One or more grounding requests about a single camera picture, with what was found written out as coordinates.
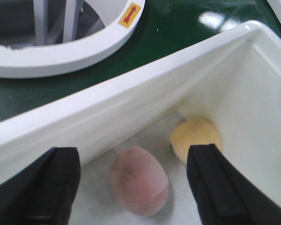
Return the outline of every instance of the yellow warning label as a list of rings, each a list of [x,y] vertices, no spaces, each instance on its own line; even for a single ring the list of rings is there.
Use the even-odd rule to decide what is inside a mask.
[[[124,15],[122,16],[121,20],[119,21],[119,24],[129,28],[140,9],[140,6],[136,5],[135,3],[131,3]]]

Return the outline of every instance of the green table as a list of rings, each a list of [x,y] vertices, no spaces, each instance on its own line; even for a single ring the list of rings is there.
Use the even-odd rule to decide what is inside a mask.
[[[266,0],[147,0],[139,24],[115,54],[77,72],[37,79],[0,79],[0,121],[42,106],[167,56],[221,32],[200,22],[203,13],[223,23],[257,20],[281,38]]]

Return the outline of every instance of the metal bar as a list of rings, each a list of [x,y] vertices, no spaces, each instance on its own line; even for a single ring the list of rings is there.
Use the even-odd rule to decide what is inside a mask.
[[[83,2],[83,0],[67,0],[66,2],[63,42],[76,39],[79,12]]]
[[[48,0],[33,0],[36,45],[46,45],[48,37]]]

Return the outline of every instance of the red arrow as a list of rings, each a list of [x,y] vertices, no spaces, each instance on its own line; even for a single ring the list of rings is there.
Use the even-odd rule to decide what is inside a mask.
[[[123,22],[125,22],[126,24],[128,24],[129,21],[130,21],[130,17],[132,16],[133,12],[136,12],[136,7],[135,7],[135,6],[133,6],[133,7],[131,8],[130,13],[129,13],[128,16],[123,20]]]

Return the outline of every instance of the dark green floor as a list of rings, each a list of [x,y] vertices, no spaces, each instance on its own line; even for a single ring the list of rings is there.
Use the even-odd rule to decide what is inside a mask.
[[[221,32],[199,22],[205,12],[224,21],[258,20],[280,38],[281,26],[266,0],[147,0],[129,41],[89,68],[47,78],[0,79],[0,121],[52,102],[167,56]]]

